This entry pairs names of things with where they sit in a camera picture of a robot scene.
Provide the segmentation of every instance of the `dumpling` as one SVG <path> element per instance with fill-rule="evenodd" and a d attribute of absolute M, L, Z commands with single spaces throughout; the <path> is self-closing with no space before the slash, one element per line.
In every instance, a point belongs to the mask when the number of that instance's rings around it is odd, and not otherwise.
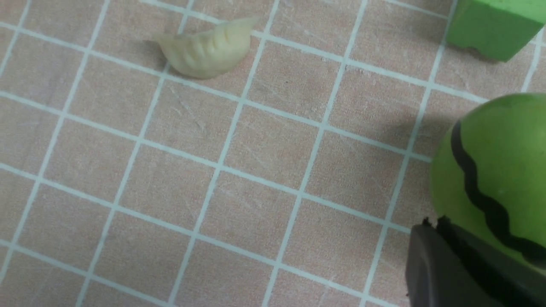
<path fill-rule="evenodd" d="M 163 54 L 180 74 L 211 79 L 235 68 L 250 50 L 259 17 L 228 21 L 196 34 L 155 34 Z"/>

